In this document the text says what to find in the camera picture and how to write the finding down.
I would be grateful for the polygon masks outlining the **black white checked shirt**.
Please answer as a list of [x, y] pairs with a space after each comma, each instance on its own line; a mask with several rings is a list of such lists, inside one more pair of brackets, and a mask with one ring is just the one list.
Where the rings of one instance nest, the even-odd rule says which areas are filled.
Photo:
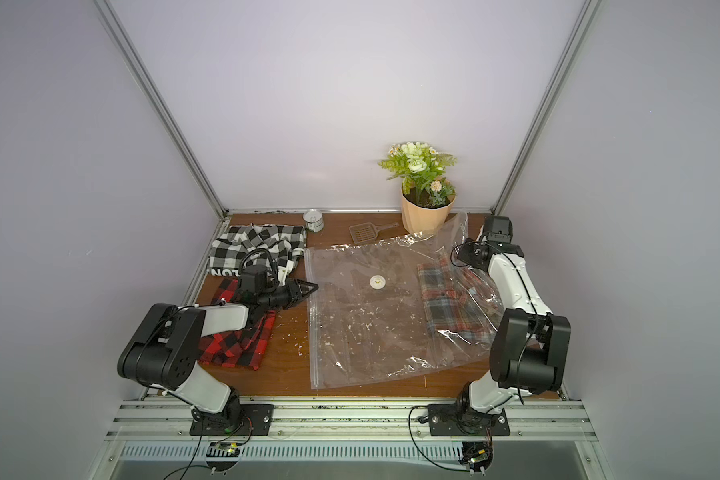
[[248, 264], [277, 267], [277, 278], [284, 284], [287, 277], [303, 258], [307, 247], [307, 230], [303, 226], [288, 225], [233, 225], [214, 239], [208, 260], [208, 273], [212, 276], [236, 275], [246, 256], [258, 249], [269, 252], [254, 255]]

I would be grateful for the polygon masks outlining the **multicolour tartan shirt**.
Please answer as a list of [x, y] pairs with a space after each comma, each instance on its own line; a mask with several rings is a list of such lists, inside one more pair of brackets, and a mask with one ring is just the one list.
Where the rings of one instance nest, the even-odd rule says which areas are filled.
[[417, 266], [427, 330], [435, 337], [489, 348], [504, 307], [484, 271], [442, 257]]

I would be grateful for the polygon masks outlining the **red black checked shirt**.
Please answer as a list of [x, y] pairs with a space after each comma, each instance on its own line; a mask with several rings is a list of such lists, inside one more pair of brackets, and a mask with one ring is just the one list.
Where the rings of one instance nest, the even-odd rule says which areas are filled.
[[230, 322], [228, 314], [222, 314], [221, 305], [234, 299], [238, 279], [223, 279], [212, 299], [212, 306], [205, 310], [204, 326], [198, 343], [198, 363], [224, 368], [244, 367], [258, 370], [267, 350], [276, 312], [269, 310], [245, 327], [232, 330], [239, 322]]

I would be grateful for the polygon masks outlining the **clear plastic vacuum bag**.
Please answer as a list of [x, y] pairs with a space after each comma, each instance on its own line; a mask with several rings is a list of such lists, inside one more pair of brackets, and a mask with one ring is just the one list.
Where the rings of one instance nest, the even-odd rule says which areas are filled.
[[310, 248], [306, 278], [319, 286], [308, 301], [310, 375], [318, 390], [400, 380], [488, 357], [484, 348], [427, 330], [417, 266], [467, 240], [458, 213], [434, 233], [365, 245]]

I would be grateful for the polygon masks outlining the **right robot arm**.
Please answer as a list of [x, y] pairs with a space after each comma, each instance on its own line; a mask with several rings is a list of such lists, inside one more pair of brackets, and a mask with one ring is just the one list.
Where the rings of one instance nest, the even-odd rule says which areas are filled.
[[571, 324], [542, 300], [519, 246], [469, 239], [456, 246], [452, 256], [459, 266], [485, 271], [504, 307], [489, 370], [465, 385], [456, 401], [459, 414], [497, 416], [515, 400], [559, 390]]

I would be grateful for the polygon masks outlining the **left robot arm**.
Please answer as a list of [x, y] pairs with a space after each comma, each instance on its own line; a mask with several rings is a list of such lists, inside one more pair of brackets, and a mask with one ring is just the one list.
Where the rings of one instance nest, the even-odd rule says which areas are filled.
[[199, 364], [200, 341], [251, 326], [264, 314], [290, 309], [313, 293], [315, 283], [288, 279], [283, 286], [253, 288], [236, 280], [231, 299], [212, 306], [156, 303], [127, 343], [117, 362], [120, 377], [169, 392], [203, 414], [233, 409], [233, 389]]

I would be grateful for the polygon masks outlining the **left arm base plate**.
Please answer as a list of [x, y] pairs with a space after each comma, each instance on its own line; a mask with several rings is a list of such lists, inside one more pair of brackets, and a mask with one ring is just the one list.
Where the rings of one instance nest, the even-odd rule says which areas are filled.
[[191, 409], [190, 436], [267, 436], [273, 416], [273, 404], [237, 404], [221, 412]]

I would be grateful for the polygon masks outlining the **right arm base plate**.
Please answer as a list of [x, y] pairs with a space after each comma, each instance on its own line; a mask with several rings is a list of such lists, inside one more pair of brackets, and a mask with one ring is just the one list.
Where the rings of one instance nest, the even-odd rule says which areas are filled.
[[436, 437], [468, 436], [508, 437], [510, 432], [506, 410], [499, 413], [480, 413], [472, 409], [463, 412], [455, 404], [430, 404], [425, 415], [430, 435]]

